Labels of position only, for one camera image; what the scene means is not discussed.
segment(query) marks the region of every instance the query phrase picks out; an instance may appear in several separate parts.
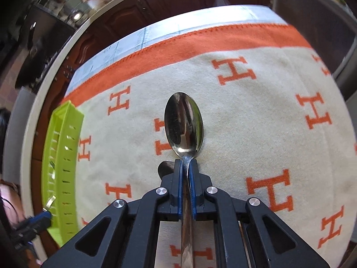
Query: plastic bag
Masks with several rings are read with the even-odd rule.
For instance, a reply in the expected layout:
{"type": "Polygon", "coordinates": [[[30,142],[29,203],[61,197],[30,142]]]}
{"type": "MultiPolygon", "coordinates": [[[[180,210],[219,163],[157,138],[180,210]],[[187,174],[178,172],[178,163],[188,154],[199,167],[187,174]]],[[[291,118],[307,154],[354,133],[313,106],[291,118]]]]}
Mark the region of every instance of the plastic bag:
{"type": "Polygon", "coordinates": [[[218,7],[218,6],[227,6],[230,5],[231,3],[228,2],[228,0],[215,0],[213,3],[213,7],[218,7]]]}

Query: metal screw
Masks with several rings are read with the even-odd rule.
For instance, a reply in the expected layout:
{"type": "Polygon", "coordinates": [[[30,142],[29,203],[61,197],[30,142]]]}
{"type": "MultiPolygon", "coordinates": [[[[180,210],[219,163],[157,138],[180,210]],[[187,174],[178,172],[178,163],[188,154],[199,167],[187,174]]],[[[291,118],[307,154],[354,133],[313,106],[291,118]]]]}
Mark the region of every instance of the metal screw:
{"type": "Polygon", "coordinates": [[[159,194],[159,195],[164,195],[165,193],[167,193],[167,189],[164,188],[164,187],[159,187],[159,188],[156,190],[156,193],[159,194]]]}
{"type": "Polygon", "coordinates": [[[207,192],[210,193],[210,194],[215,194],[218,192],[218,189],[217,187],[214,187],[214,186],[210,186],[210,187],[207,187],[207,192]]]}
{"type": "Polygon", "coordinates": [[[249,200],[249,203],[250,203],[251,205],[253,205],[254,207],[256,207],[257,205],[260,205],[260,200],[258,200],[257,198],[251,198],[251,199],[249,200]]]}
{"type": "Polygon", "coordinates": [[[113,206],[116,207],[117,209],[120,209],[121,207],[123,207],[125,205],[125,201],[123,201],[122,199],[117,199],[114,203],[113,206]]]}

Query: white countertop edge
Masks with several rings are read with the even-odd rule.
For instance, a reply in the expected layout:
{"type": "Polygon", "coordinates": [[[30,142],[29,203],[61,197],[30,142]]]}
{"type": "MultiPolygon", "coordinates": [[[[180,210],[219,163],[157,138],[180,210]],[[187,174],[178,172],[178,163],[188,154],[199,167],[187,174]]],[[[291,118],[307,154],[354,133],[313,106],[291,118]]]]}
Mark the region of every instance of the white countertop edge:
{"type": "MultiPolygon", "coordinates": [[[[52,66],[50,67],[46,77],[44,78],[41,87],[37,93],[35,101],[32,105],[29,120],[27,121],[24,142],[21,151],[21,165],[20,165],[20,184],[21,184],[21,200],[24,209],[25,217],[34,216],[32,196],[31,196],[31,158],[32,158],[32,147],[33,140],[35,137],[35,131],[37,127],[37,122],[40,116],[40,112],[45,101],[47,92],[51,86],[57,71],[59,70],[61,64],[65,60],[69,51],[72,49],[77,40],[82,36],[82,34],[87,30],[90,24],[93,23],[97,18],[103,15],[105,12],[118,5],[123,0],[112,0],[108,4],[100,8],[96,13],[94,13],[69,39],[67,44],[63,47],[61,52],[58,54],[54,60],[52,66]]],[[[35,251],[41,261],[47,259],[47,255],[42,246],[42,243],[37,237],[33,241],[35,251]]]]}

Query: spoon handle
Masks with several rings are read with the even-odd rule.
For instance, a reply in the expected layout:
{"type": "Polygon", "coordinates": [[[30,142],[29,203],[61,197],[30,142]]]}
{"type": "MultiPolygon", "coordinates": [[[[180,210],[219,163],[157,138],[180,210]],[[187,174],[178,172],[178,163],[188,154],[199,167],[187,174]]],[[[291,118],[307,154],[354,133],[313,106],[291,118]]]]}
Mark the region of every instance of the spoon handle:
{"type": "Polygon", "coordinates": [[[183,162],[183,200],[181,225],[181,268],[194,268],[193,219],[191,193],[188,179],[189,163],[183,162]]]}

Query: tiled floor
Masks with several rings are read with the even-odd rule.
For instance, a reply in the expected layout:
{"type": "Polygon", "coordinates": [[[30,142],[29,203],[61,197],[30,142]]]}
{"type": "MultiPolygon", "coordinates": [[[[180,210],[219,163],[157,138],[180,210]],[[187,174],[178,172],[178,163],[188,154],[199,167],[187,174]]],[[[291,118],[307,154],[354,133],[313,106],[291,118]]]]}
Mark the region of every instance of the tiled floor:
{"type": "Polygon", "coordinates": [[[15,89],[15,82],[26,56],[26,50],[18,49],[0,75],[0,107],[10,111],[19,93],[19,90],[15,89]]]}

